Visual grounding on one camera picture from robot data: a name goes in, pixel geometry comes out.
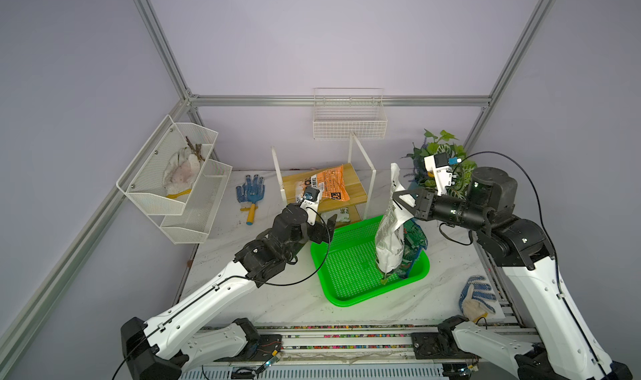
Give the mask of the orange fertilizer bag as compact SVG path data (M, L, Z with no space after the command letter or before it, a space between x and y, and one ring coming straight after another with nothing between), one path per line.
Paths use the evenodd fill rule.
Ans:
M344 179L344 167L337 166L318 173L307 175L295 183L295 201L301 201L303 191L307 186L312 186L322 192L322 201L349 201Z

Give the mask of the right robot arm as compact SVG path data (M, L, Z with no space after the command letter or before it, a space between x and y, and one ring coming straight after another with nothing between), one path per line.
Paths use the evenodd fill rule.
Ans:
M478 167L462 199L433 191L396 191L396 206L423 221L475 233L477 244L515 287L534 322L539 343L524 343L455 316L440 323L433 344L413 334L415 355L476 355L518 379L631 379L630 369L604 351L560 275L557 253L542 226L514 215L517 181L505 171Z

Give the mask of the white printed fertilizer bag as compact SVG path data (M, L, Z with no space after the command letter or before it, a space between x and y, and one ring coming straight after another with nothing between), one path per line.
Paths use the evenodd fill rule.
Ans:
M375 237L377 267L386 278L400 266L404 250L404 235L402 227L406 221L413 218L412 213L399 206L393 199L397 191L405 191L399 178L401 169L397 163L391 164L391 186L388 207L379 224Z

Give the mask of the green blue fertilizer bag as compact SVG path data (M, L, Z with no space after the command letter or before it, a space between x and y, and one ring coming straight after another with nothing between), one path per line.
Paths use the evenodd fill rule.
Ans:
M395 273L399 278L406 279L421 253L427 249L428 241L424 230L414 220L406 221L402 229L404 246L402 261Z

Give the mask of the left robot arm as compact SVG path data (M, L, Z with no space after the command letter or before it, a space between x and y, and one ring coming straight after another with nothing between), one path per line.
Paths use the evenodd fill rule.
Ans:
M252 360L260 334L248 318L215 330L205 325L235 300L273 286L273 277L296 264L307 243L331 244L336 224L336 216L324 220L312 206L289 204L204 286L153 318L128 320L120 333L131 378L178 379L219 360Z

